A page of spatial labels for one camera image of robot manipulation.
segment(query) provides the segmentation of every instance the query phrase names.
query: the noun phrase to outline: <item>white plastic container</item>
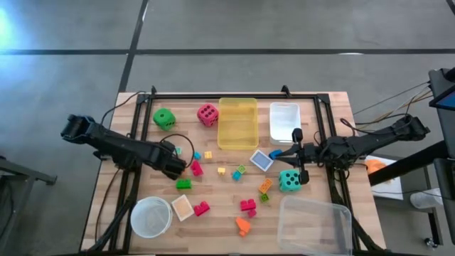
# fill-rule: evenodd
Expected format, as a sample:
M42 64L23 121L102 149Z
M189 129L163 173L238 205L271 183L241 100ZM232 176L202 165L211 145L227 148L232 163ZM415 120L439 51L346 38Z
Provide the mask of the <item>white plastic container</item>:
M270 143L292 144L292 131L301 128L300 107L295 103L273 102L270 104Z
M278 244L303 255L352 255L352 220L345 206L285 196L280 203Z
M431 207L442 206L441 191L439 188L429 189L427 191L413 193L411 195L411 204L417 209L426 209Z
M138 201L131 213L131 227L142 238L155 238L165 233L171 222L171 206L156 196Z

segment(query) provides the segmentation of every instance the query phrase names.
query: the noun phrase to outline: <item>concrete floor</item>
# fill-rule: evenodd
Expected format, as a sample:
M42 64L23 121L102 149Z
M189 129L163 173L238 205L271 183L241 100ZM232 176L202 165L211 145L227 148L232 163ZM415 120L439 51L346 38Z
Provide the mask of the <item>concrete floor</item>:
M142 0L0 1L1 49L128 49ZM455 15L444 0L150 0L138 49L147 48L453 48ZM99 161L88 146L60 138L70 113L100 119L113 106L125 55L0 55L0 154L57 174L37 183L8 255L76 252ZM347 91L354 111L450 68L455 55L196 55L136 56L128 92ZM372 120L413 92L356 116ZM413 105L432 133L380 153L406 156L439 141L436 112ZM444 246L435 251L425 214L378 208L387 247L395 252L452 255L445 217Z

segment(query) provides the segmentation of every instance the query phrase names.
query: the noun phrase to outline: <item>yellow lego brick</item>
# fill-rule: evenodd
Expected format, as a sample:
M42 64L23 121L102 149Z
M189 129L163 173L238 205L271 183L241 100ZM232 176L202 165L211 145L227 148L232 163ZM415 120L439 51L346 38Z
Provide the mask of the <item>yellow lego brick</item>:
M225 175L225 173L226 173L226 169L224 169L222 167L218 167L218 174Z
M211 151L205 151L204 152L204 157L205 157L205 159L211 159L212 158L212 152Z

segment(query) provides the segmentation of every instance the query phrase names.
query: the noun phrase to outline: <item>yellow plastic container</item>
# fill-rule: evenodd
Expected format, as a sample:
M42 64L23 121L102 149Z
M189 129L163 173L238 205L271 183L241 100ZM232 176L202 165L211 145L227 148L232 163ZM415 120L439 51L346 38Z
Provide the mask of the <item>yellow plastic container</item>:
M255 98L220 98L218 146L221 149L255 149L259 144Z

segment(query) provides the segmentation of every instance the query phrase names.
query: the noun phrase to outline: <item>pink die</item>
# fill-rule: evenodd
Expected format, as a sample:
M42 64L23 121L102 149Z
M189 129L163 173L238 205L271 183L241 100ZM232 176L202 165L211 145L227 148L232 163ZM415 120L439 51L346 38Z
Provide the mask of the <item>pink die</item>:
M204 104L198 110L198 119L205 126L211 127L218 121L218 110L212 104Z

